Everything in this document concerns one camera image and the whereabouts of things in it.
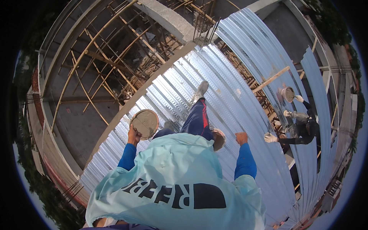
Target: navy blue pants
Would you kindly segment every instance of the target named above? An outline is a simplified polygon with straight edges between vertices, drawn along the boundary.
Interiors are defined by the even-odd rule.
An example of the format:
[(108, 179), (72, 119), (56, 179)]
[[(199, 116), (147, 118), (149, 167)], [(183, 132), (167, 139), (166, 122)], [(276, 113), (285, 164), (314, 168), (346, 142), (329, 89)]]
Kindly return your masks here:
[[(200, 135), (207, 140), (213, 140), (213, 132), (208, 125), (207, 106), (204, 98), (200, 98), (190, 109), (189, 116), (179, 132)], [(158, 131), (152, 139), (174, 133), (172, 130), (164, 128)]]

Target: black long-sleeve shirt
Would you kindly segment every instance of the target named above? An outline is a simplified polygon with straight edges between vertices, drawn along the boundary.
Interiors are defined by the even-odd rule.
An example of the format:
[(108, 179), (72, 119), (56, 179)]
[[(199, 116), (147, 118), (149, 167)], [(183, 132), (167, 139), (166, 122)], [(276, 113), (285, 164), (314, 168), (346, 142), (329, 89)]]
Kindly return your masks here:
[[(310, 117), (308, 122), (305, 124), (295, 124), (295, 128), (298, 130), (299, 136), (302, 136), (302, 138), (279, 138), (278, 142), (282, 144), (303, 144), (307, 145), (312, 142), (314, 137), (319, 136), (319, 124), (316, 122), (316, 114), (314, 113), (311, 105), (304, 101), (304, 106), (307, 109), (307, 114)], [(309, 133), (306, 128), (306, 124), (309, 123)]]

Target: worker in black shirt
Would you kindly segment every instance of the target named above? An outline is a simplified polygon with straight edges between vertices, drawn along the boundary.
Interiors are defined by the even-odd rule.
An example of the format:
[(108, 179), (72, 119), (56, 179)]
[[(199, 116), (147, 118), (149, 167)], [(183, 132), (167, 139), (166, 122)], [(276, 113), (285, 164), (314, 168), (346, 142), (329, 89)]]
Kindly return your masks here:
[(295, 118), (296, 123), (285, 128), (285, 132), (290, 132), (291, 138), (277, 138), (271, 133), (265, 134), (265, 141), (279, 142), (282, 144), (304, 144), (307, 145), (312, 142), (314, 137), (319, 139), (319, 124), (316, 121), (316, 114), (312, 110), (311, 105), (304, 101), (302, 96), (296, 95), (296, 100), (303, 103), (307, 109), (307, 113), (300, 113), (297, 111), (284, 111), (285, 117)]

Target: person wearing light blue shirt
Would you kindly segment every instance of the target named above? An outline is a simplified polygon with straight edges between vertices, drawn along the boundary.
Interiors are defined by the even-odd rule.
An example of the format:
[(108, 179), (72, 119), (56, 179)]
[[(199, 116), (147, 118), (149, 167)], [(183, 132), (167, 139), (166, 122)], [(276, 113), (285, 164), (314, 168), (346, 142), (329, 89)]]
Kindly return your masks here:
[(130, 127), (117, 168), (91, 194), (86, 211), (89, 227), (265, 228), (265, 206), (255, 183), (257, 167), (245, 132), (235, 134), (240, 149), (234, 181), (222, 178), (206, 112), (207, 89), (206, 81), (198, 87), (180, 132), (174, 133), (166, 123), (137, 156), (141, 133)]

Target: unfinished building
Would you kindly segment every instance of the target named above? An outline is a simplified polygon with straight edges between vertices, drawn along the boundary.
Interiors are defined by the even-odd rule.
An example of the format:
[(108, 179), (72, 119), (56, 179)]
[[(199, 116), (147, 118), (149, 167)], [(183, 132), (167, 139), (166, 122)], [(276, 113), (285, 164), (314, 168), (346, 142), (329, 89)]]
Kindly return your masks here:
[[(221, 11), (225, 2), (228, 8)], [(323, 39), (293, 1), (234, 3), (69, 2), (39, 51), (45, 122), (36, 140), (42, 160), (67, 193), (86, 206), (89, 194), (117, 166), (132, 116), (151, 109), (159, 129), (172, 121), (179, 130), (191, 95), (207, 80), (210, 125), (227, 140), (218, 152), (223, 178), (233, 181), (239, 150), (234, 133), (245, 131), (261, 172), (256, 183), (267, 207), (266, 229), (290, 229), (313, 210), (336, 154), (338, 133), (331, 125), (339, 126), (339, 78), (332, 75)], [(280, 17), (275, 9), (290, 14), (304, 32), (290, 44), (299, 48), (287, 47), (276, 32), (280, 25), (268, 20)], [(280, 97), (286, 86), (315, 108), (320, 140), (264, 142), (266, 132), (289, 137), (284, 127), (293, 121), (282, 115), (285, 109), (306, 112)], [(141, 141), (138, 151), (150, 141)]]

